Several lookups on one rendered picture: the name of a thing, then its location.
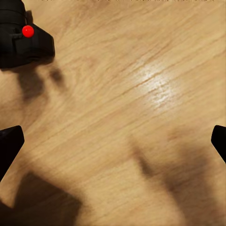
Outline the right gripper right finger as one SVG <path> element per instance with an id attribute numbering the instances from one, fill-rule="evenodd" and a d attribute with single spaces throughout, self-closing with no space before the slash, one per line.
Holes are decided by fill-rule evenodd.
<path id="1" fill-rule="evenodd" d="M 216 125 L 212 132 L 211 142 L 226 163 L 226 127 Z"/>

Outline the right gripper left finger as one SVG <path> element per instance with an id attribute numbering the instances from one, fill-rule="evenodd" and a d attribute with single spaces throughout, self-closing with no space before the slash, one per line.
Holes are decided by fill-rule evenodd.
<path id="1" fill-rule="evenodd" d="M 0 130 L 0 181 L 23 144 L 24 134 L 20 125 Z"/>

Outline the digital camera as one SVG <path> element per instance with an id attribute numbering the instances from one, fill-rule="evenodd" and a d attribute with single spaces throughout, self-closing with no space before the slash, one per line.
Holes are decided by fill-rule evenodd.
<path id="1" fill-rule="evenodd" d="M 54 55 L 52 35 L 27 25 L 21 0 L 0 0 L 0 69 L 38 62 Z"/>

